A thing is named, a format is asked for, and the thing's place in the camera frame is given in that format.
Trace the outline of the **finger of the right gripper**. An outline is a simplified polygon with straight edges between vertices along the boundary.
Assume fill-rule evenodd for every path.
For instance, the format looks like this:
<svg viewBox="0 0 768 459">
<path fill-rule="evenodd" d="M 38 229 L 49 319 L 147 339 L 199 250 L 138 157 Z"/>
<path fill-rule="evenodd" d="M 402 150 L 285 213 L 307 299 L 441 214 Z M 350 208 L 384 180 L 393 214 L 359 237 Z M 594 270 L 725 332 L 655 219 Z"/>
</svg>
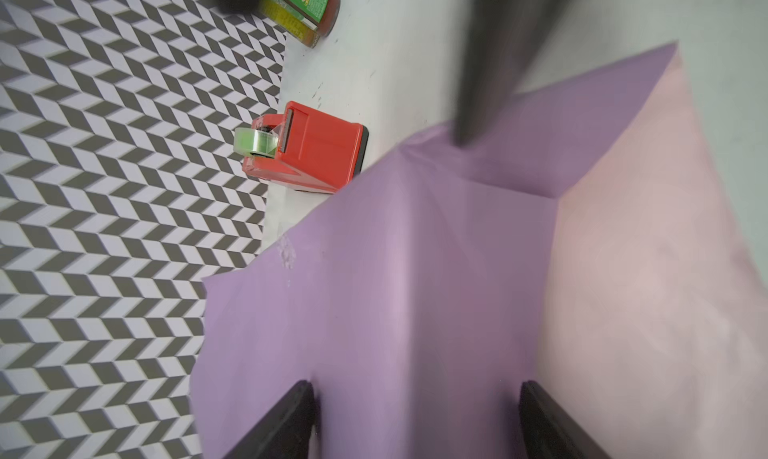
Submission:
<svg viewBox="0 0 768 459">
<path fill-rule="evenodd" d="M 469 146 L 489 129 L 571 1 L 473 0 L 456 101 L 456 146 Z"/>
</svg>

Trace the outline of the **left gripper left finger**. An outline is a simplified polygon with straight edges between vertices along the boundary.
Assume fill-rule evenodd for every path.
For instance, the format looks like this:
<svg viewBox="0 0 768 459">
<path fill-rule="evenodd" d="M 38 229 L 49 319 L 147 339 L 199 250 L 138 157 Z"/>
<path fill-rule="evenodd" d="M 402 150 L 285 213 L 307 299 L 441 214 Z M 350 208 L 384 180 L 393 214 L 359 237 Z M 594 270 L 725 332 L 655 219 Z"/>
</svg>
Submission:
<svg viewBox="0 0 768 459">
<path fill-rule="evenodd" d="M 307 459 L 317 420 L 312 384 L 296 382 L 225 455 L 226 459 Z"/>
</svg>

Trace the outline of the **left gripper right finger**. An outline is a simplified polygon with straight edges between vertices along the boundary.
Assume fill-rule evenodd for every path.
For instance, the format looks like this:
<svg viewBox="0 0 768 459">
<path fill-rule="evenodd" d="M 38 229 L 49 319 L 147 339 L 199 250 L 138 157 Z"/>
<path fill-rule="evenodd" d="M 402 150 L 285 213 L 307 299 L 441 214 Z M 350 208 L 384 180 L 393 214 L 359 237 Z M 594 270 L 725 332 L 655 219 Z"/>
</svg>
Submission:
<svg viewBox="0 0 768 459">
<path fill-rule="evenodd" d="M 538 382 L 522 384 L 518 411 L 528 458 L 610 459 Z"/>
</svg>

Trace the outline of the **pink wrapping paper sheet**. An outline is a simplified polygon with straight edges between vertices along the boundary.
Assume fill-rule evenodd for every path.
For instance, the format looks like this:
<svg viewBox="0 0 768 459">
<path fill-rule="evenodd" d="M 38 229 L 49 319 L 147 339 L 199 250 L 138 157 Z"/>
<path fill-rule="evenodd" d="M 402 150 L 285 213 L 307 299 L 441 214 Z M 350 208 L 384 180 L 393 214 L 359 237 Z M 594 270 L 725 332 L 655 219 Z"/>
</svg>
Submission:
<svg viewBox="0 0 768 459">
<path fill-rule="evenodd" d="M 511 458 L 523 382 L 614 458 L 767 454 L 767 291 L 669 44 L 403 141 L 209 277 L 222 458 L 301 380 L 325 458 Z"/>
</svg>

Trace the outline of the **green sauce bottle yellow cap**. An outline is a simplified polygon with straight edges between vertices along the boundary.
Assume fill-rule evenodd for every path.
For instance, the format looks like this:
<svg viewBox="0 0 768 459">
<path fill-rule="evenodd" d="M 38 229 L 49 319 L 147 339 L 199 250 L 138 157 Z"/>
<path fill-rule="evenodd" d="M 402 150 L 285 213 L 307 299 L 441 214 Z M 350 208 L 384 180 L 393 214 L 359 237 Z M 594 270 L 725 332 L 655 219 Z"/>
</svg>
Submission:
<svg viewBox="0 0 768 459">
<path fill-rule="evenodd" d="M 313 49 L 333 30 L 341 0 L 259 0 L 259 12 Z"/>
</svg>

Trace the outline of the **red tape dispenser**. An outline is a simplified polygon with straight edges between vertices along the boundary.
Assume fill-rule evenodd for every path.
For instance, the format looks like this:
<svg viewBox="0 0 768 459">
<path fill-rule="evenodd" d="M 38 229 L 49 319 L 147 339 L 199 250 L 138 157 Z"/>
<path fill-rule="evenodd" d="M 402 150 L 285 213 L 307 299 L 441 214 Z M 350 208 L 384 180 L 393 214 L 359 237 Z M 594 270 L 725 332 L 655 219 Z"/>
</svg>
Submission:
<svg viewBox="0 0 768 459">
<path fill-rule="evenodd" d="M 234 131 L 243 172 L 297 191 L 334 194 L 362 171 L 368 129 L 289 102 L 280 114 L 257 117 Z"/>
</svg>

